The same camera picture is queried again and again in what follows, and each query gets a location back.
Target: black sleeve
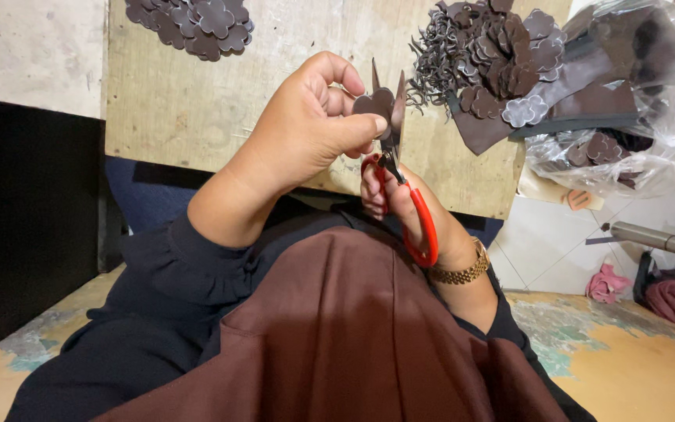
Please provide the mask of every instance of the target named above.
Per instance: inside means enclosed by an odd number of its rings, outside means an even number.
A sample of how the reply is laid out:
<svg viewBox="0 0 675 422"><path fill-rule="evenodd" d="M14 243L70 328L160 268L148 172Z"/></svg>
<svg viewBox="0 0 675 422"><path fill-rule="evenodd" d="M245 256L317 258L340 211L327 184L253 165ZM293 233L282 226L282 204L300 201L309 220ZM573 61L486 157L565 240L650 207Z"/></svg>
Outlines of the black sleeve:
<svg viewBox="0 0 675 422"><path fill-rule="evenodd" d="M569 397L569 395L548 376L548 373L538 361L538 355L532 350L532 347L530 347L530 339L527 334L520 330L518 323L514 321L512 310L504 296L501 286L499 286L499 279L496 277L491 266L488 268L487 274L488 278L491 280L493 290L499 298L496 316L493 319L491 329L488 331L488 334L484 334L483 331L480 331L471 323L455 317L457 324L484 341L486 339L507 339L515 343L520 350L523 351L528 363L530 363L530 366L536 371L540 379L543 380L543 383L546 384L546 388L548 388L551 396L557 401L559 407L564 411L569 420L595 421L595 417L585 410L585 408L580 406L573 398Z"/></svg>
<svg viewBox="0 0 675 422"><path fill-rule="evenodd" d="M126 238L106 304L20 387L7 420L88 420L197 366L221 307L248 297L249 249L209 242L186 215Z"/></svg>

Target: white tile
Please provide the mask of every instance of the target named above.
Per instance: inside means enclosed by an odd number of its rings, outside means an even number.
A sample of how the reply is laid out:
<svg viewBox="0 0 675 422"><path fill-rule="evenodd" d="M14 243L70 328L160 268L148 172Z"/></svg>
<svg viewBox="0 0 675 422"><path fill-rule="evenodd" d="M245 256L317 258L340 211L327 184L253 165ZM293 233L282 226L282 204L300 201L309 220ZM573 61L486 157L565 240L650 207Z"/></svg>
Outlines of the white tile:
<svg viewBox="0 0 675 422"><path fill-rule="evenodd" d="M605 198L603 203L603 208L600 211L592 211L595 221L598 222L598 225L603 225L603 223L611 220L616 214L619 213L626 206L630 205L633 202L633 199L621 197L618 195L612 195Z"/></svg>
<svg viewBox="0 0 675 422"><path fill-rule="evenodd" d="M618 242L612 243L611 249L614 251L616 260L619 262L624 275L632 280L636 279L637 269L640 266L640 257L643 252L650 251L650 248L634 242ZM675 254L671 252L654 249L651 255L661 270L669 270L675 265Z"/></svg>
<svg viewBox="0 0 675 422"><path fill-rule="evenodd" d="M675 192L653 199L634 200L630 205L619 211L609 222L611 224L627 222L675 234ZM612 243L611 248L614 250L624 274L630 279L637 276L642 252L650 250L647 246L633 242ZM658 262L658 267L662 270L673 268L675 265L675 254L673 253L656 249L652 252L652 257Z"/></svg>
<svg viewBox="0 0 675 422"><path fill-rule="evenodd" d="M532 283L598 229L588 209L515 197L509 220L496 237L523 283Z"/></svg>
<svg viewBox="0 0 675 422"><path fill-rule="evenodd" d="M525 283L523 283L520 275L514 270L509 259L504 255L504 252L502 252L502 249L495 240L488 249L488 256L491 258L493 271L496 273L496 277L499 278L502 288L525 290Z"/></svg>
<svg viewBox="0 0 675 422"><path fill-rule="evenodd" d="M652 199L634 200L609 222L627 222L675 234L675 192Z"/></svg>
<svg viewBox="0 0 675 422"><path fill-rule="evenodd" d="M596 230L588 238L603 236L605 235L602 231ZM617 275L622 275L621 271L616 268L616 258L608 244L585 245L583 242L549 268L536 281L530 283L528 288L531 291L585 294L585 286L600 271L606 258L608 258L608 264L614 264L614 272Z"/></svg>

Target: fingernail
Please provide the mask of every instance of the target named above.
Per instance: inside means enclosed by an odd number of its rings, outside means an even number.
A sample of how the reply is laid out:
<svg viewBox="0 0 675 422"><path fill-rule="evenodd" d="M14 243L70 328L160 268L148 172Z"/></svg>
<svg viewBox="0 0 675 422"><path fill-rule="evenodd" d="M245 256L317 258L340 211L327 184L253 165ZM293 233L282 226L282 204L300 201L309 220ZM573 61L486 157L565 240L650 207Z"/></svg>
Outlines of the fingernail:
<svg viewBox="0 0 675 422"><path fill-rule="evenodd" d="M377 117L375 121L377 122L377 136L380 136L387 130L387 120L384 117Z"/></svg>

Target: brown hijab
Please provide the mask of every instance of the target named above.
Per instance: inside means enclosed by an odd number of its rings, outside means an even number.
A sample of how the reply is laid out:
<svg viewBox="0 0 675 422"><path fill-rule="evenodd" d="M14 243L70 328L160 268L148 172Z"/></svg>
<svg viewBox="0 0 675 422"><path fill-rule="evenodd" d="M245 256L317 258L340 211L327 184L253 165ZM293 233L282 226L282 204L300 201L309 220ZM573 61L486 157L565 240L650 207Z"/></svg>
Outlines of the brown hijab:
<svg viewBox="0 0 675 422"><path fill-rule="evenodd" d="M514 343L346 227L288 248L220 329L217 357L98 420L566 420Z"/></svg>

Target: wooden floor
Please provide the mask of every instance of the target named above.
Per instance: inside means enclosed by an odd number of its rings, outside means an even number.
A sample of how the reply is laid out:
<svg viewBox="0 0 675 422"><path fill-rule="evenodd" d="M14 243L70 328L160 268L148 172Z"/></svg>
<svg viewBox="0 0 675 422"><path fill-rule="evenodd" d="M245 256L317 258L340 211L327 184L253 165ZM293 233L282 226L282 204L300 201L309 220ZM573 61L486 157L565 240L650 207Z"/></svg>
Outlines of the wooden floor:
<svg viewBox="0 0 675 422"><path fill-rule="evenodd" d="M100 275L0 342L0 420L35 368L102 306L124 270ZM557 384L598 420L675 420L675 325L633 302L507 292L514 318Z"/></svg>

